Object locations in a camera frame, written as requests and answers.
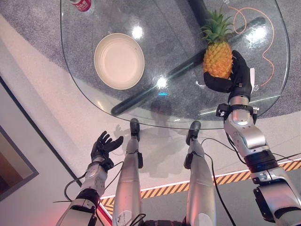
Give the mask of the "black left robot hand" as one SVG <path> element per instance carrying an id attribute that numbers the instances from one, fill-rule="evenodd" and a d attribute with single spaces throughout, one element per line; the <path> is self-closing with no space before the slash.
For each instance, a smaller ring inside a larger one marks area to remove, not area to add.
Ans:
<path id="1" fill-rule="evenodd" d="M 92 151 L 92 162 L 98 161 L 100 163 L 111 164 L 109 153 L 119 148 L 124 141 L 124 137 L 120 136 L 116 140 L 113 140 L 107 131 L 104 131 L 99 138 L 95 141 Z"/>

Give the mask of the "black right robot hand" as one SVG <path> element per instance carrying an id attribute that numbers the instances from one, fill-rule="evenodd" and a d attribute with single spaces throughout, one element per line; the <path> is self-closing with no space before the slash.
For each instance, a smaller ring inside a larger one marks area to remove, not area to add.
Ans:
<path id="1" fill-rule="evenodd" d="M 236 51 L 232 51 L 232 72 L 230 80 L 213 77 L 209 72 L 204 73 L 205 85 L 214 91 L 221 93 L 229 93 L 228 102 L 236 96 L 247 97 L 251 99 L 253 90 L 251 85 L 250 68 L 247 66 L 245 59 Z"/>

